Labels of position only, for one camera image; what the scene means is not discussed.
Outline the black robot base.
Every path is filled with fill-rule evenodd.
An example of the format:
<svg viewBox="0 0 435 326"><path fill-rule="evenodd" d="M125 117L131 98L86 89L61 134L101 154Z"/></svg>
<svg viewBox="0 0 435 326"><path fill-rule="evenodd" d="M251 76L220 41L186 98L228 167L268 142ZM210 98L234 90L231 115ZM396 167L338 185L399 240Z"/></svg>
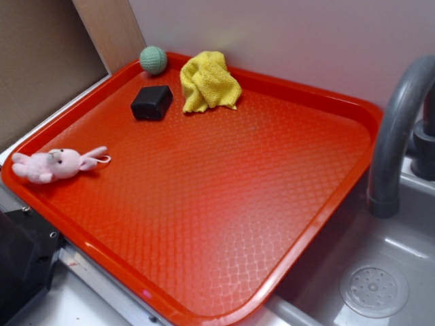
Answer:
<svg viewBox="0 0 435 326"><path fill-rule="evenodd" d="M36 211L1 213L2 325L49 292L62 243L61 233Z"/></svg>

